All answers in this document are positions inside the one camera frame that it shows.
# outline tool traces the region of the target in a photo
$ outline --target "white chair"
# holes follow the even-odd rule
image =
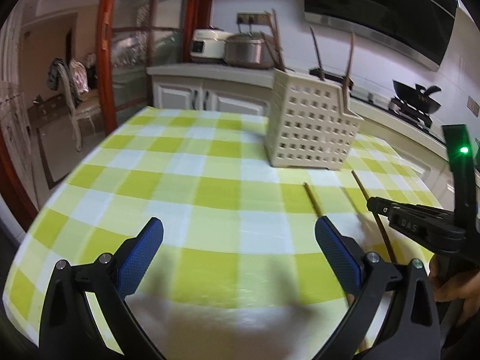
[[[69,80],[68,74],[62,65],[58,66],[58,70],[62,78],[63,87],[65,88],[65,98],[67,99],[67,105],[70,109],[70,120],[73,125],[73,139],[76,140],[77,150],[80,151],[82,149],[83,142],[82,142],[82,133],[80,132],[80,127],[78,126],[78,121],[80,119],[90,120],[94,134],[96,133],[95,125],[92,121],[92,117],[101,113],[98,90],[82,93],[80,95],[80,99],[82,102],[78,107],[75,108],[75,102],[71,95],[70,80]]]

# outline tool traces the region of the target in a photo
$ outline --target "checkered tablecloth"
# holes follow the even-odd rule
[[[358,135],[342,171],[275,169],[267,119],[147,107],[93,150],[41,210],[10,269],[3,302],[38,343],[57,260],[114,253],[155,216],[165,237],[137,292],[135,317],[169,359],[308,359],[347,310],[315,238],[310,183],[339,231],[388,260],[351,169],[371,196],[438,206],[383,140]],[[431,254],[387,229],[399,262]],[[106,343],[118,349],[94,297]],[[371,341],[388,299],[375,318]]]

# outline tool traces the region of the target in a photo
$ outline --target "silver pot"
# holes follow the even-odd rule
[[[273,37],[265,35],[265,38],[274,57],[277,58]],[[225,42],[223,59],[230,66],[240,68],[270,69],[275,65],[260,32],[239,33],[229,37]]]

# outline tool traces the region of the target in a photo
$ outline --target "blue gripper pad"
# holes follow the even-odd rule
[[[364,279],[363,250],[354,239],[341,235],[326,216],[318,218],[315,238],[345,293],[357,297]]]
[[[118,249],[117,291],[125,298],[133,294],[163,241],[163,225],[151,218],[136,238],[126,240]]]

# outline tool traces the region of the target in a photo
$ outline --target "human hand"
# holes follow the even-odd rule
[[[442,284],[437,278],[438,268],[437,255],[434,255],[430,260],[430,274],[428,276],[433,287],[433,298],[435,302],[465,299],[462,314],[457,322],[457,326],[462,325],[480,309],[480,270],[474,269],[462,272]]]

